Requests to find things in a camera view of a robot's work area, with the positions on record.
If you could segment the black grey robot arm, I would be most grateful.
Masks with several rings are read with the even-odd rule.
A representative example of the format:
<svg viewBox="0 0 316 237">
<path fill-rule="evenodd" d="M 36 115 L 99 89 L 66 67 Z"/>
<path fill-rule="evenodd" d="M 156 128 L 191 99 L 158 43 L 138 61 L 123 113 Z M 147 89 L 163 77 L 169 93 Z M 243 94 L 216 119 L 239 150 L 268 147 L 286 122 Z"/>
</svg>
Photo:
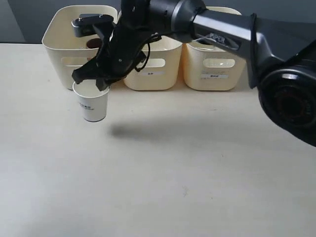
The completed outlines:
<svg viewBox="0 0 316 237">
<path fill-rule="evenodd" d="M 72 73 L 75 83 L 94 80 L 100 91 L 141 71 L 149 55 L 143 47 L 169 37 L 198 41 L 244 59 L 248 84 L 280 128 L 316 144 L 316 26 L 229 14 L 206 8 L 201 0 L 123 0 L 121 16 L 79 17 L 75 36 L 97 34 L 101 48 Z"/>
</svg>

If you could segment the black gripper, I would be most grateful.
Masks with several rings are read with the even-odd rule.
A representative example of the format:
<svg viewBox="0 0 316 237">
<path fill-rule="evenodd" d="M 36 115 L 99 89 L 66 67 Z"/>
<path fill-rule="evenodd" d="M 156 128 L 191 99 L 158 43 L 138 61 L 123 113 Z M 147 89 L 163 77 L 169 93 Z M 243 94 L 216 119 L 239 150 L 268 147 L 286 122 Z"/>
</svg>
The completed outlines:
<svg viewBox="0 0 316 237">
<path fill-rule="evenodd" d="M 99 91 L 110 88 L 112 80 L 125 78 L 145 59 L 141 52 L 153 34 L 147 25 L 148 0 L 123 0 L 121 16 L 111 39 L 103 39 L 96 58 L 72 72 L 76 84 L 96 79 Z"/>
</svg>

